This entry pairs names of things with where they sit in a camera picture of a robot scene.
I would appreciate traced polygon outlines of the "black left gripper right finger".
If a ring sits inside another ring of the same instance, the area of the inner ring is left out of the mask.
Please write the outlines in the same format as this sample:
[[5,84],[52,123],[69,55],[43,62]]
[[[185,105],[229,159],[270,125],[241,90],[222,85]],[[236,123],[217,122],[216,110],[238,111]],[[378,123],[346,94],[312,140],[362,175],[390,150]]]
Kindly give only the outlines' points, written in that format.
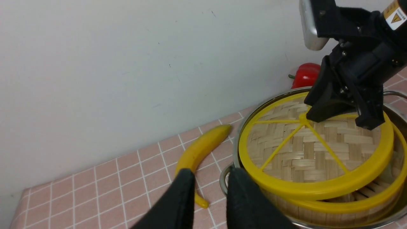
[[242,168],[230,170],[226,219],[229,229],[297,228],[266,198]]

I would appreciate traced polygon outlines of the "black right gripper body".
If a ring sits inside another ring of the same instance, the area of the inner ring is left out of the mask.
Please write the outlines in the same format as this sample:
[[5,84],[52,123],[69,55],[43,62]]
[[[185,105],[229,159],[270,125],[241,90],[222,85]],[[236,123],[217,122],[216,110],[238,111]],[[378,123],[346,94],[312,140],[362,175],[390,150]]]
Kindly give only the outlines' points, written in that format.
[[382,12],[311,0],[319,38],[338,44],[327,56],[341,93],[346,84],[385,84],[406,67],[406,1],[393,0]]

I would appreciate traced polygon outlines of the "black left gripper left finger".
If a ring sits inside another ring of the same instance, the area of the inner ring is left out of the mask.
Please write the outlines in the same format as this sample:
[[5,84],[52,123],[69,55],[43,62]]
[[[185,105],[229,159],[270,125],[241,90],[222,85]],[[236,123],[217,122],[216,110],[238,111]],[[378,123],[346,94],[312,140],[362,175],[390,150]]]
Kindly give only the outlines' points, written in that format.
[[192,229],[195,176],[181,169],[167,191],[132,229]]

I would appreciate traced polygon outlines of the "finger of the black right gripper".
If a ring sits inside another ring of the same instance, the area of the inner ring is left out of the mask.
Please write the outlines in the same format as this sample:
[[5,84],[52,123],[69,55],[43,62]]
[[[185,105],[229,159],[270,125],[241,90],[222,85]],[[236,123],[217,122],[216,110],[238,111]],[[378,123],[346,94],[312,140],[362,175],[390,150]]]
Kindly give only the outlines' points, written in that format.
[[373,130],[385,122],[383,114],[383,84],[346,84],[345,113],[355,113],[355,124]]
[[311,106],[306,118],[322,122],[332,117],[356,111],[347,93],[341,93],[342,86],[331,68],[329,56],[324,56],[317,80],[305,97],[304,103]]

